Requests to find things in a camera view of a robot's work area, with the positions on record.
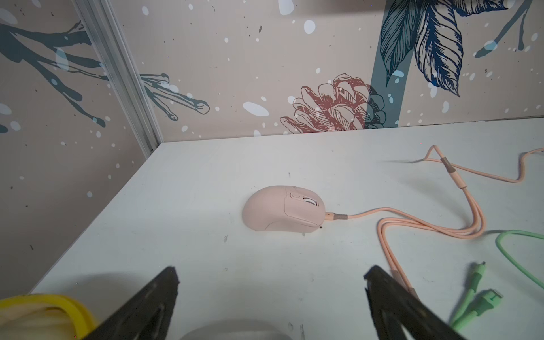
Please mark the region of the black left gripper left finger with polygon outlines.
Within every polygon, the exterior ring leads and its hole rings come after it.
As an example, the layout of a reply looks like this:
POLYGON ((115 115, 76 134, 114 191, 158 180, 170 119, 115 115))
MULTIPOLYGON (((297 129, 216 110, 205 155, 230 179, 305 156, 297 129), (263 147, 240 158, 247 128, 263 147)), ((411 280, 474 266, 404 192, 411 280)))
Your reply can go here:
POLYGON ((153 278, 86 339, 166 339, 178 296, 173 266, 153 278))

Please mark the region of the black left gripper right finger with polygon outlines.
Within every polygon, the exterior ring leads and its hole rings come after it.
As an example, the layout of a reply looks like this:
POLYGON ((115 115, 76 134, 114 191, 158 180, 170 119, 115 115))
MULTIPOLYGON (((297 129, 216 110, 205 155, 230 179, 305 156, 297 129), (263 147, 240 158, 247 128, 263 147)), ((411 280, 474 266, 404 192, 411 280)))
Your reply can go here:
POLYGON ((381 267, 371 267, 364 279, 379 339, 406 339, 410 334, 413 339, 463 340, 381 267))

